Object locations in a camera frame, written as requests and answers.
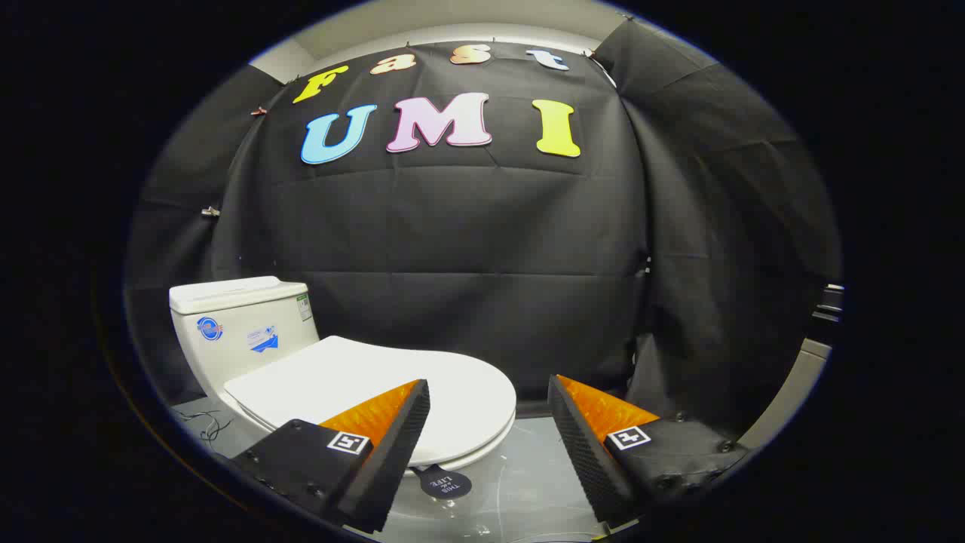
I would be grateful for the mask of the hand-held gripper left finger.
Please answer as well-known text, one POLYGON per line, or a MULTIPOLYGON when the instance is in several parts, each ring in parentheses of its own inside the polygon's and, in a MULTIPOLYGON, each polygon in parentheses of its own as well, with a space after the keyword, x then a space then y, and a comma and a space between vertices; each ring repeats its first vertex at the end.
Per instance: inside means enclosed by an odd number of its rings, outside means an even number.
POLYGON ((383 530, 430 415, 430 384, 413 379, 320 424, 290 419, 230 462, 327 523, 383 530))

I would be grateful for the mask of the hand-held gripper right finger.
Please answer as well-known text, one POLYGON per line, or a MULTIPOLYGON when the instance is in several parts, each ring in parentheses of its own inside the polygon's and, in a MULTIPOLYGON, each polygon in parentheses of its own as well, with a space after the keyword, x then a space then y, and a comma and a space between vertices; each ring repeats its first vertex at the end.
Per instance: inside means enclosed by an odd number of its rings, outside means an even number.
POLYGON ((686 415, 661 417, 563 375, 547 402, 594 516, 620 526, 699 501, 750 449, 686 415))

